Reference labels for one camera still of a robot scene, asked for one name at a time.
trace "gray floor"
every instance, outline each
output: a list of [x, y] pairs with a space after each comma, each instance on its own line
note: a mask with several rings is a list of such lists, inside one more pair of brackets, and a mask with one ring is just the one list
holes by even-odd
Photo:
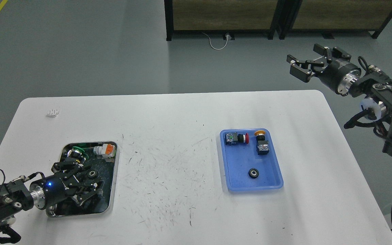
[[[361, 98], [337, 96], [317, 79], [300, 82], [289, 75], [286, 55], [310, 59], [317, 57], [314, 43], [339, 46], [354, 63], [362, 55], [392, 77], [392, 20], [377, 40], [335, 37], [236, 34], [215, 51], [202, 34], [166, 42], [163, 1], [9, 1], [0, 12], [0, 142], [23, 99], [47, 96], [318, 89], [342, 127]], [[223, 46], [220, 36], [213, 45]], [[389, 213], [392, 158], [381, 153], [383, 142], [368, 129], [343, 132], [383, 214]]]

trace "table surface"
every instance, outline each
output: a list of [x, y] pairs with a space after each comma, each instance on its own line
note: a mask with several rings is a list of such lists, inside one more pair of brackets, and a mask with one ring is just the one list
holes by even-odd
[[[227, 190], [219, 132], [234, 128], [270, 131], [283, 188]], [[0, 168], [8, 180], [50, 175], [63, 146], [90, 141], [118, 144], [113, 207], [20, 212], [21, 244], [392, 244], [319, 91], [30, 98], [1, 143]]]

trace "robotic arm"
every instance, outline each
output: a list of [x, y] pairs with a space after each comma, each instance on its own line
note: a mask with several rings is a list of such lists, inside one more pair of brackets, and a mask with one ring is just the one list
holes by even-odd
[[[0, 232], [9, 237], [0, 237], [0, 243], [17, 243], [20, 235], [11, 225], [15, 222], [14, 215], [22, 210], [30, 210], [33, 206], [44, 210], [62, 202], [72, 199], [77, 206], [82, 206], [86, 200], [102, 194], [104, 181], [97, 171], [90, 166], [83, 165], [88, 156], [79, 147], [73, 147], [67, 153], [64, 161], [54, 163], [53, 175], [45, 177], [41, 172], [28, 177], [20, 176], [8, 183], [0, 184]], [[33, 181], [28, 190], [25, 182], [40, 174], [39, 180]]]
[[[380, 68], [368, 65], [360, 56], [358, 62], [365, 70], [365, 75], [361, 78], [361, 69], [350, 62], [352, 56], [341, 48], [315, 44], [314, 51], [321, 57], [298, 60], [289, 54], [287, 62], [290, 64], [290, 74], [302, 82], [309, 82], [312, 77], [317, 77], [341, 96], [365, 95], [360, 104], [361, 112], [344, 124], [344, 128], [373, 128], [373, 133], [384, 140], [382, 152], [392, 157], [392, 79]], [[358, 121], [363, 117], [369, 122]], [[388, 130], [383, 123], [389, 124]]]

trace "black rubber wheel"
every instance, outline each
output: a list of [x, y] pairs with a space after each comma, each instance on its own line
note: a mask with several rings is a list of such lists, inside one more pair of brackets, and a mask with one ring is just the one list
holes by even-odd
[[258, 169], [256, 169], [256, 168], [249, 169], [249, 177], [251, 177], [252, 179], [256, 179], [258, 177], [258, 175], [260, 175], [260, 172], [258, 172]]

